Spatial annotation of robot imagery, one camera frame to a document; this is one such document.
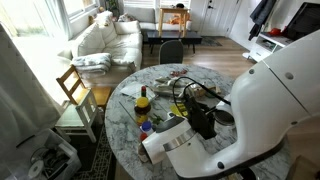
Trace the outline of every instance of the rug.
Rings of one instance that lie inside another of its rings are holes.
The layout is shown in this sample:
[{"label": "rug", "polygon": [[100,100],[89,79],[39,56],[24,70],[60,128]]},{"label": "rug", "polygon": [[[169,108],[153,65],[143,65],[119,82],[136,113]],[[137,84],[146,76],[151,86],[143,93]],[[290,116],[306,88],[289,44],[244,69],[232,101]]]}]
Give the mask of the rug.
[{"label": "rug", "polygon": [[202,36],[202,46],[222,46],[214,36]]},{"label": "rug", "polygon": [[92,130],[97,139],[96,143],[92,143],[90,138],[86,135],[70,136],[70,144],[77,149],[82,164],[81,168],[72,179],[114,179],[116,158],[109,146],[105,126],[93,124]]}]

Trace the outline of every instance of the small bottle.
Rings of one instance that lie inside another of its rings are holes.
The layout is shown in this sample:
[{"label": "small bottle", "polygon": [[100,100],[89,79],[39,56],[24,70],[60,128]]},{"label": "small bottle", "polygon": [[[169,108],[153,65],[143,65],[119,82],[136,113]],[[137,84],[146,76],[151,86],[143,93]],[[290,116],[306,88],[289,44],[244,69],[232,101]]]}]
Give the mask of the small bottle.
[{"label": "small bottle", "polygon": [[147,133],[148,136],[150,136],[154,132],[150,121],[143,122],[140,126],[140,129],[142,132]]},{"label": "small bottle", "polygon": [[147,137],[148,137],[147,133],[143,132],[140,134],[140,143],[138,145],[138,156],[142,162],[147,162],[149,160],[147,151],[142,144],[142,141],[145,140]]},{"label": "small bottle", "polygon": [[147,97],[147,88],[146,88],[146,86],[141,86],[141,97]]},{"label": "small bottle", "polygon": [[139,97],[134,107],[134,111],[136,114],[136,122],[138,126],[141,126],[141,124],[144,121],[148,120],[148,113],[150,110],[151,110],[151,105],[149,104],[148,98]]}]

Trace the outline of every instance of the jar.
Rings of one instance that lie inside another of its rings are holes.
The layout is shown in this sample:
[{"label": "jar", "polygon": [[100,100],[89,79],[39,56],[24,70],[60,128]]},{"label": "jar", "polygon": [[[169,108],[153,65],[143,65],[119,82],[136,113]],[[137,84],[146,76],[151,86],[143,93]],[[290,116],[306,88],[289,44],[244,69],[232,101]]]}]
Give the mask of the jar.
[{"label": "jar", "polygon": [[141,124],[140,130],[144,133],[147,133],[150,136],[153,133],[152,124],[150,121],[145,121]]},{"label": "jar", "polygon": [[136,122],[138,126],[148,120],[148,113],[151,110],[151,105],[146,97],[139,97],[134,106],[134,111],[136,114]]}]

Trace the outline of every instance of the round table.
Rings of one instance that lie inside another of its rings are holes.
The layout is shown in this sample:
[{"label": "round table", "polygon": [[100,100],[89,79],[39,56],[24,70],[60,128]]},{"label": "round table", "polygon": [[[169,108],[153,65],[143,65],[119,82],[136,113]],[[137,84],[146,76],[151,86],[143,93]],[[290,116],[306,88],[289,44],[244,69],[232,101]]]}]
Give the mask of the round table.
[{"label": "round table", "polygon": [[[154,80],[159,77],[170,77],[172,71],[187,70],[184,76],[190,77],[207,86],[216,85],[221,89],[221,96],[230,93],[233,79],[219,74],[217,71],[185,64],[164,64],[142,69],[123,80],[113,91],[106,108],[105,127],[110,147],[118,162],[133,179],[178,179],[174,168],[168,158],[152,165],[150,162],[142,163],[137,155],[139,135],[141,133],[134,121],[134,99],[120,93],[120,90],[131,82],[137,81],[147,86],[152,86]],[[216,98],[200,97],[198,102],[205,103],[209,107],[216,105]],[[169,97],[159,97],[151,102],[152,111],[166,119],[166,113],[170,112],[173,104]],[[229,146],[236,141],[236,130],[216,123],[217,136],[209,140],[199,139],[209,153]],[[260,179],[285,179],[289,170],[288,143],[275,155],[250,167]]]}]

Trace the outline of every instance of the wire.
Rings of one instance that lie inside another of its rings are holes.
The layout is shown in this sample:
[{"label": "wire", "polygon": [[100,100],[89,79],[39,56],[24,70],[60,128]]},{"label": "wire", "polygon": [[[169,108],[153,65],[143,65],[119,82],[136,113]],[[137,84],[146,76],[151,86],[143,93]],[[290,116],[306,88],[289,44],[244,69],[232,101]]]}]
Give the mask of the wire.
[{"label": "wire", "polygon": [[201,88],[203,88],[204,90],[206,90],[208,93],[210,93],[210,94],[213,95],[214,97],[218,98],[219,100],[223,101],[224,103],[226,103],[226,104],[228,104],[228,105],[231,105],[231,102],[230,102],[230,101],[224,99],[223,97],[219,96],[216,92],[208,89],[206,86],[200,84],[199,82],[197,82],[197,81],[195,81],[194,79],[189,78],[189,77],[179,77],[179,78],[173,83],[172,93],[173,93],[173,100],[174,100],[175,104],[176,104],[176,99],[175,99],[175,96],[174,96],[174,87],[175,87],[176,82],[178,82],[180,79],[189,79],[189,80],[193,81],[194,83],[192,83],[192,84],[198,84]]},{"label": "wire", "polygon": [[41,150],[41,149],[49,150],[49,149],[46,148],[46,147],[40,147],[40,148],[36,149],[36,150],[32,153],[32,155],[31,155],[31,157],[30,157],[30,163],[31,163],[31,164],[32,164],[32,158],[33,158],[33,156],[36,154],[36,152],[38,152],[38,151]]}]

